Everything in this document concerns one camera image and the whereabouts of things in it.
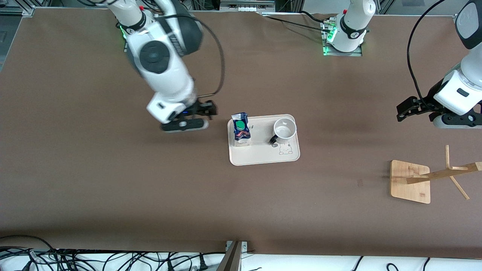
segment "metal frame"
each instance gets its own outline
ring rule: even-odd
[[[21,15],[26,17],[33,16],[36,7],[48,7],[52,0],[44,0],[41,3],[41,0],[10,0],[11,2],[15,2],[17,6],[6,6],[0,8],[0,15],[8,14],[8,15]]]
[[[228,251],[216,271],[239,271],[241,263],[241,253],[247,252],[247,242],[229,241],[226,243]]]
[[[219,11],[239,11],[239,8],[255,8],[257,12],[275,11],[275,0],[221,0]]]
[[[393,3],[395,2],[396,0],[386,0],[384,2],[384,5],[382,7],[382,5],[380,4],[379,7],[380,7],[380,11],[378,12],[378,14],[387,14],[388,10],[392,7]]]
[[[293,0],[291,2],[291,11],[300,12],[303,10],[304,5],[305,5],[305,0]]]

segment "floor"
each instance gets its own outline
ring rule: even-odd
[[[105,262],[112,254],[76,254],[80,259],[89,260],[92,267],[79,268],[80,271],[151,271],[155,270],[159,263],[150,261],[147,258],[133,264],[130,268],[128,265],[122,264],[128,261],[132,254],[128,253],[123,257],[114,256],[103,268]],[[166,259],[167,253],[149,253],[146,255],[151,259]],[[179,253],[179,256],[194,257],[192,262],[185,260],[185,257],[179,260],[173,260],[172,265],[174,271],[196,271],[199,269],[199,258],[196,253]],[[213,254],[204,256],[205,263],[211,267],[207,271],[215,270],[223,258],[223,254]],[[44,263],[52,261],[47,256],[37,257],[37,262]],[[355,265],[360,259],[359,256],[296,256],[296,255],[264,255],[251,254],[241,257],[241,271],[350,271],[355,270]],[[394,264],[401,271],[421,271],[427,258],[418,257],[364,257],[357,271],[386,271],[387,264]],[[0,260],[0,268],[2,271],[21,270],[29,261],[28,256],[15,256],[8,259]],[[39,265],[39,271],[56,270],[56,265],[51,265],[52,269],[42,264]],[[30,270],[37,271],[32,265]],[[482,260],[478,259],[451,259],[451,258],[432,258],[427,263],[425,271],[479,271],[482,270]],[[168,271],[167,264],[159,268],[159,271]]]

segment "tray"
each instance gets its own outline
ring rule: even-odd
[[[248,117],[248,126],[251,132],[251,145],[244,147],[234,146],[233,120],[229,120],[228,144],[229,160],[231,161],[231,164],[240,166],[298,160],[298,158],[300,158],[298,132],[289,143],[269,144],[269,139],[273,136],[274,122],[280,118],[288,118],[295,121],[293,116],[288,114]]]

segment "black cable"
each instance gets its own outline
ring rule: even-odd
[[[208,253],[203,253],[202,255],[206,256],[206,255],[211,255],[211,254],[226,254],[226,253],[225,252],[208,252]],[[173,268],[176,268],[176,266],[178,266],[178,265],[180,265],[184,262],[187,262],[189,260],[192,260],[194,258],[197,258],[197,257],[199,257],[199,255],[194,255],[194,256],[188,257],[188,259],[185,259],[183,261],[178,262],[176,265],[173,266]]]
[[[74,265],[75,271],[79,271],[79,268],[77,268],[77,264],[75,264],[75,250],[72,251],[72,263]]]
[[[216,34],[214,34],[213,30],[210,29],[209,26],[207,26],[203,21],[201,21],[198,18],[192,17],[192,16],[187,15],[187,14],[175,14],[175,15],[165,16],[164,19],[179,18],[179,17],[190,18],[194,21],[199,22],[209,32],[209,34],[211,34],[214,41],[216,42],[217,48],[219,50],[219,57],[221,58],[221,76],[220,76],[220,79],[219,79],[219,84],[217,86],[216,91],[214,91],[213,93],[210,93],[210,94],[199,95],[198,98],[207,98],[207,97],[214,96],[214,95],[218,94],[219,91],[223,88],[224,77],[225,77],[225,72],[226,72],[226,63],[225,63],[225,59],[224,59],[224,51],[223,51],[223,47],[221,46],[221,42],[217,38]]]
[[[141,258],[142,258],[145,254],[147,254],[147,253],[148,253],[148,252],[138,253],[138,254],[137,254],[137,258],[132,261],[132,263],[129,265],[129,267],[126,269],[126,271],[130,271],[131,268],[132,268],[132,266],[134,265],[134,263],[135,263],[136,261],[144,262],[143,260],[141,260]],[[150,268],[151,268],[151,271],[152,271],[152,266],[151,266],[150,264],[146,263],[146,262],[144,262],[144,263],[147,264],[147,265],[149,265]]]
[[[357,264],[355,265],[355,268],[353,268],[352,271],[356,271],[356,270],[357,270],[358,265],[360,264],[360,262],[362,261],[362,259],[363,259],[363,256],[360,256],[360,258],[359,258],[358,261],[357,261]]]
[[[189,10],[183,2],[179,2],[179,3],[181,3],[181,5],[183,5],[186,8],[186,10]]]
[[[124,253],[124,252],[118,252],[118,253],[114,253],[114,254],[110,255],[110,256],[107,258],[107,260],[104,262],[104,265],[102,266],[102,271],[105,271],[107,262],[110,261],[110,258],[112,258],[112,257],[114,257],[115,255],[118,255],[118,254],[120,254],[120,253]]]
[[[134,253],[132,253],[131,263],[130,263],[130,264],[127,266],[127,268],[125,269],[125,271],[131,271],[131,267],[132,267],[132,265],[134,265],[134,263],[135,263],[135,260],[134,260]]]
[[[396,265],[394,265],[394,264],[393,264],[393,263],[391,263],[391,262],[387,263],[387,271],[392,271],[392,270],[390,270],[390,266],[393,266],[393,267],[395,268],[395,270],[396,270],[396,271],[399,271],[399,270],[398,270],[398,268],[397,268],[397,266],[396,266]]]
[[[30,253],[28,254],[28,257],[30,258],[30,261],[35,264],[35,268],[37,269],[37,271],[40,271],[38,263],[35,261],[32,255],[30,255]]]
[[[145,261],[141,260],[142,257],[143,257],[143,256],[140,256],[137,260],[140,261],[140,262],[142,262],[142,263],[147,264],[147,265],[149,266],[150,271],[152,271],[152,265],[151,265],[150,263],[148,263],[148,262],[145,262]]]
[[[27,248],[23,246],[3,245],[3,246],[0,246],[0,252],[9,251],[10,249],[21,249],[21,248],[27,250]]]
[[[49,249],[50,249],[52,252],[55,252],[55,251],[56,251],[47,241],[45,241],[44,239],[42,239],[42,238],[40,238],[40,237],[33,236],[33,235],[13,234],[13,235],[1,236],[1,237],[0,237],[0,240],[1,240],[1,239],[5,239],[5,238],[12,238],[12,237],[23,237],[23,238],[33,238],[33,239],[37,239],[37,240],[41,241],[42,243],[46,244],[47,247],[49,247]]]
[[[285,22],[285,23],[292,24],[292,25],[295,25],[295,26],[315,29],[315,30],[319,30],[319,31],[322,31],[322,32],[330,32],[330,30],[328,30],[328,29],[321,29],[321,28],[318,28],[318,27],[305,26],[305,25],[302,25],[302,24],[299,24],[299,23],[294,23],[294,22],[290,22],[290,21],[286,21],[286,20],[282,20],[282,19],[278,19],[278,18],[273,18],[273,17],[268,17],[268,16],[266,16],[266,18],[269,18],[269,19],[272,19],[272,20],[277,20],[277,21],[280,21],[280,22]]]
[[[117,257],[117,258],[110,259],[110,261],[117,260],[117,259],[119,259],[119,258],[124,257],[125,255],[121,255],[121,256],[119,256],[119,257]],[[80,259],[80,260],[82,260],[82,261],[95,261],[95,262],[101,262],[101,263],[106,262],[106,261],[101,261],[101,260],[82,259],[82,258],[78,258],[79,256],[80,256],[80,255],[77,255],[76,258],[77,258],[77,259]]]
[[[430,261],[430,257],[428,257],[425,263],[423,264],[423,271],[425,271],[425,267],[427,266],[428,261]]]
[[[150,261],[155,261],[155,262],[158,262],[158,263],[164,261],[164,260],[161,260],[161,259],[159,258],[159,254],[158,254],[158,253],[156,253],[156,255],[157,255],[157,259],[153,259],[153,258],[151,258],[151,257],[148,257],[147,255],[143,255],[142,258],[146,258],[146,259],[148,259],[148,260],[150,260]]]
[[[207,266],[206,262],[204,261],[204,256],[202,253],[199,253],[199,271],[204,271],[208,268],[209,266]]]
[[[62,269],[65,269],[64,268],[64,264],[67,264],[67,270],[68,271],[76,271],[75,269],[72,268],[72,263],[69,262],[67,260],[67,258],[65,257],[65,255],[60,255],[60,261],[57,263],[58,265],[60,265],[62,267]]]
[[[27,264],[22,268],[22,271],[29,271],[31,264],[32,264],[32,262],[28,261]]]
[[[47,263],[47,260],[46,260],[46,259],[44,259],[44,258],[42,258],[42,257],[39,257],[39,258],[40,258],[41,260],[43,260],[43,261],[49,266],[49,268],[50,268],[51,271],[54,271],[54,269],[52,268],[52,266],[50,266],[50,264]]]
[[[174,271],[173,264],[172,264],[171,261],[167,262],[167,271]]]
[[[166,260],[164,260],[158,267],[155,271],[159,271],[159,269],[161,269],[162,265],[166,262],[166,261],[170,261],[171,260],[171,257],[174,256],[176,254],[176,252],[174,252],[172,255],[171,255],[171,252],[169,252],[167,254],[167,258]]]
[[[149,0],[141,0],[148,8],[154,10],[155,12],[162,13],[160,9],[156,9],[156,4]]]
[[[77,266],[76,263],[75,263],[75,261],[79,261],[79,262],[87,265],[88,267],[90,267],[93,271],[96,271],[95,268],[94,268],[90,263],[88,263],[87,261],[85,261],[85,260],[83,260],[83,259],[79,259],[79,258],[75,257],[75,258],[72,259],[72,261],[73,261],[73,263],[74,263],[75,266]]]
[[[132,256],[130,259],[128,259],[126,262],[124,262],[124,264],[122,264],[119,268],[117,268],[117,270],[118,270],[118,271],[121,271],[121,269],[122,269],[126,264],[128,264],[129,262],[131,262],[131,266],[132,266],[132,264],[133,264],[132,261],[133,261],[133,259],[134,259],[135,257],[137,257],[137,255],[136,255],[136,256]]]
[[[280,9],[278,9],[277,12],[280,12],[280,11],[281,11],[288,3],[290,3],[290,2],[293,2],[293,0],[288,0],[288,1],[286,1],[286,2],[284,3],[284,5],[283,5]]]
[[[415,75],[414,75],[414,71],[412,70],[412,64],[410,63],[410,45],[412,44],[412,37],[414,36],[414,33],[415,33],[415,29],[417,28],[418,24],[420,23],[420,21],[423,19],[423,17],[425,17],[425,15],[427,15],[427,13],[429,13],[433,8],[435,8],[437,5],[439,5],[440,3],[444,2],[445,0],[439,0],[437,3],[433,4],[431,7],[429,7],[421,16],[420,18],[417,20],[417,22],[415,23],[414,25],[414,28],[412,29],[412,32],[410,33],[410,37],[408,39],[408,44],[407,44],[407,64],[408,64],[408,70],[410,72],[410,75],[412,76],[412,79],[414,81],[414,85],[415,85],[415,89],[417,90],[417,94],[418,94],[418,97],[420,98],[420,101],[422,101],[422,103],[427,107],[427,108],[432,108],[434,109],[434,107],[430,107],[428,106],[428,104],[425,102],[425,100],[423,99],[422,97],[422,94],[420,92],[420,88],[418,87],[418,83],[417,83],[417,79],[415,78]]]
[[[10,252],[9,250],[9,254],[4,254],[0,257],[0,260],[3,260],[3,259],[6,259],[6,258],[9,258],[9,257],[12,257],[12,256],[18,256],[18,255],[21,255],[23,253],[28,253],[30,249],[24,249],[24,250],[21,250],[21,251],[16,251],[16,252]]]
[[[302,10],[302,11],[300,11],[299,13],[303,13],[303,14],[308,15],[308,17],[309,17],[311,20],[315,21],[315,22],[323,23],[323,20],[319,20],[319,19],[313,17],[313,15],[309,14],[309,13],[306,12],[306,11],[303,11],[303,10]]]

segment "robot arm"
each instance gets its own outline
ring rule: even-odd
[[[126,34],[128,58],[154,91],[147,110],[161,128],[166,132],[204,129],[208,122],[194,115],[216,115],[216,107],[211,101],[199,102],[194,80],[181,59],[199,49],[202,28],[176,0],[155,2],[163,15],[141,10],[135,0],[107,0],[103,5],[118,19]]]
[[[399,122],[433,112],[439,128],[482,128],[474,107],[482,100],[482,0],[470,0],[458,14],[455,29],[469,54],[428,92],[424,101],[412,96],[397,106]]]
[[[366,27],[375,14],[373,0],[351,0],[350,6],[335,17],[336,29],[328,42],[342,52],[352,52],[363,43]]]

